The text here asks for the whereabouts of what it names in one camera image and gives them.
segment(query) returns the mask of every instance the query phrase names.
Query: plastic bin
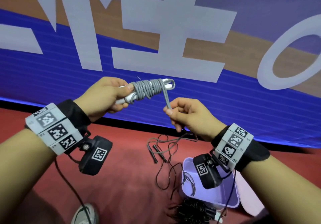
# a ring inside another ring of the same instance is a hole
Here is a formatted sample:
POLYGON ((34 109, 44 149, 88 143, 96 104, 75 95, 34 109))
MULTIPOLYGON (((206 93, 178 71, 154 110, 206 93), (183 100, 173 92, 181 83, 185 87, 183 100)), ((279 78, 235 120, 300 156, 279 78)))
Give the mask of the plastic bin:
MULTIPOLYGON (((226 202, 232 190, 234 174, 231 174, 228 178, 224 179, 218 187, 205 189, 193 164, 193 158, 188 157, 183 161, 183 170, 192 176, 196 186, 195 195, 191 196, 193 191, 192 185, 189 181, 185 181, 179 191, 180 195, 183 198, 195 198, 204 201, 207 204, 215 206, 216 208, 222 208, 226 205, 226 202)), ((217 170, 219 171, 221 176, 225 176, 227 174, 220 166, 217 167, 217 170)), ((233 193, 227 207, 236 208, 238 207, 239 203, 239 194, 236 185, 234 185, 233 193)))

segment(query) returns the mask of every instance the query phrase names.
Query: hand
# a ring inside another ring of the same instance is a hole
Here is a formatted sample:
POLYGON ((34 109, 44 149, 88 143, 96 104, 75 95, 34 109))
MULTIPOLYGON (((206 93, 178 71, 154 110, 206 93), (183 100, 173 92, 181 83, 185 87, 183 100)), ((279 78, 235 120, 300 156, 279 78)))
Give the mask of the hand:
POLYGON ((186 126, 191 132, 210 142, 226 127, 199 100, 176 98, 171 102, 171 107, 172 110, 167 106, 163 110, 179 133, 186 126))
POLYGON ((128 96, 134 86, 125 80, 113 77, 103 77, 93 84, 81 97, 74 102, 94 122, 107 112, 115 113, 128 107, 127 103, 115 104, 115 101, 128 96))

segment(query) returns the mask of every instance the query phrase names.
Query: sneaker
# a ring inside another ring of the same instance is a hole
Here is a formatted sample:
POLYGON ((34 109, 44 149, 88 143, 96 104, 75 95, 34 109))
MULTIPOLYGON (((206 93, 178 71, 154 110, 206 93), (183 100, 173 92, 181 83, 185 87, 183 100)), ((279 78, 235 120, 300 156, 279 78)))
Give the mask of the sneaker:
MULTIPOLYGON (((91 224, 99 224, 98 213, 94 206, 91 204, 85 204, 85 208, 89 215, 91 224)), ((89 224, 86 212, 82 206, 80 206, 74 214, 71 224, 89 224)))

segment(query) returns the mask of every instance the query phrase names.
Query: forearm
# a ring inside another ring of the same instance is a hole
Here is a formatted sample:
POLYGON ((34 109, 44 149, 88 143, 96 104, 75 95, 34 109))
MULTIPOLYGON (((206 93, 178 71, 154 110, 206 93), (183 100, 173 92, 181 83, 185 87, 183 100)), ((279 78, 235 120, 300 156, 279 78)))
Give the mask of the forearm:
POLYGON ((241 174, 278 223, 321 223, 321 189, 276 158, 252 161, 241 174))
POLYGON ((0 144, 0 223, 19 205, 55 157, 28 129, 0 144))

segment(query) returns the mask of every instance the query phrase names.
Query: left hand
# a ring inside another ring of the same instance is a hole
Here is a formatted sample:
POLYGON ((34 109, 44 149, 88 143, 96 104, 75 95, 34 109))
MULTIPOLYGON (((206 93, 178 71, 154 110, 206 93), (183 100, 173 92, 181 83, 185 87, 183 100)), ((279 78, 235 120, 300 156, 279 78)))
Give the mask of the left hand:
POLYGON ((94 122, 107 112, 115 113, 128 107, 127 103, 115 104, 115 101, 128 96, 133 88, 132 84, 120 78, 103 77, 74 102, 94 122))

